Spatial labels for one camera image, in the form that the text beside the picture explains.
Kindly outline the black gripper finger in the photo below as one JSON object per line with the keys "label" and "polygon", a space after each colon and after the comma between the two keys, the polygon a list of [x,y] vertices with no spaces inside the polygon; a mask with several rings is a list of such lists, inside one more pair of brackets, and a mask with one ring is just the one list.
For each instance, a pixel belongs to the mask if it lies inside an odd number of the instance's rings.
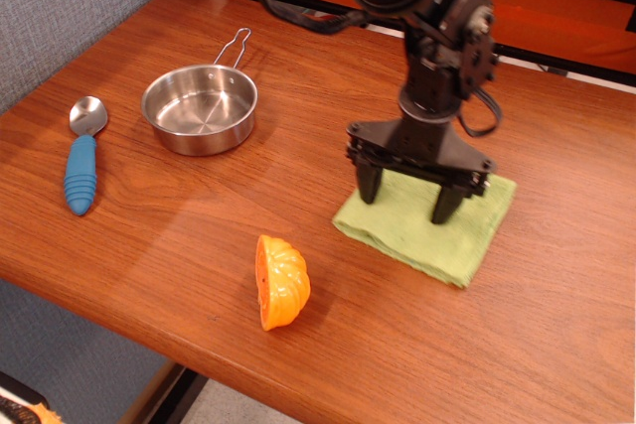
{"label": "black gripper finger", "polygon": [[433,224],[447,223],[461,206],[463,199],[464,192],[461,189],[442,186],[431,215],[431,222]]}
{"label": "black gripper finger", "polygon": [[359,194],[365,204],[370,205],[375,201],[383,171],[381,167],[363,161],[356,166]]}

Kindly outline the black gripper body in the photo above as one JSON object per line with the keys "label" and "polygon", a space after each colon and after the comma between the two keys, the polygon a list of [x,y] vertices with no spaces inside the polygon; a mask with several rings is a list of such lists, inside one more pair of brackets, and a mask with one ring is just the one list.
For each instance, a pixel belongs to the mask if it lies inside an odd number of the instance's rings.
{"label": "black gripper body", "polygon": [[482,196],[495,162],[470,146],[455,131],[462,99],[449,96],[424,105],[402,95],[401,118],[357,121],[347,127],[347,155],[439,186],[461,189],[465,198]]}

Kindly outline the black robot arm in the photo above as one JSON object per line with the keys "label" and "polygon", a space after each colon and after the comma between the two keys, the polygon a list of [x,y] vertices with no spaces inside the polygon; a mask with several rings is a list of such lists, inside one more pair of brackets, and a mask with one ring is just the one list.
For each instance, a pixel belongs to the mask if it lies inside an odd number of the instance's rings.
{"label": "black robot arm", "polygon": [[452,126],[471,96],[503,117],[482,85],[498,63],[491,37],[491,0],[354,0],[370,19],[402,23],[407,61],[399,92],[401,117],[353,122],[348,156],[356,167],[361,199],[371,204],[384,171],[439,185],[431,222],[447,222],[473,196],[484,194],[495,162],[463,141]]}

